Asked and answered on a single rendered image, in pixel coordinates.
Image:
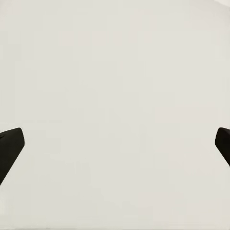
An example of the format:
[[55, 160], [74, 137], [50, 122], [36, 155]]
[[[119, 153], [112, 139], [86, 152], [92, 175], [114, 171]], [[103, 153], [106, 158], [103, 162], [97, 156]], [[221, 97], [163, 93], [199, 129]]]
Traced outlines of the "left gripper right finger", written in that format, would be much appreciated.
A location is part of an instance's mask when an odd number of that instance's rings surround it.
[[215, 145], [230, 166], [230, 129], [224, 127], [218, 129]]

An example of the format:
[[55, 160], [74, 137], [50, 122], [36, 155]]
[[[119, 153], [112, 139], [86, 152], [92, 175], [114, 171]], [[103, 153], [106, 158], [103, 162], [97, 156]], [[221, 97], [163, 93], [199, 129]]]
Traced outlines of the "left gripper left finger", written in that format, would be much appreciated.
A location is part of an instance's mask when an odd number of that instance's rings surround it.
[[0, 184], [4, 181], [25, 145], [21, 128], [0, 133]]

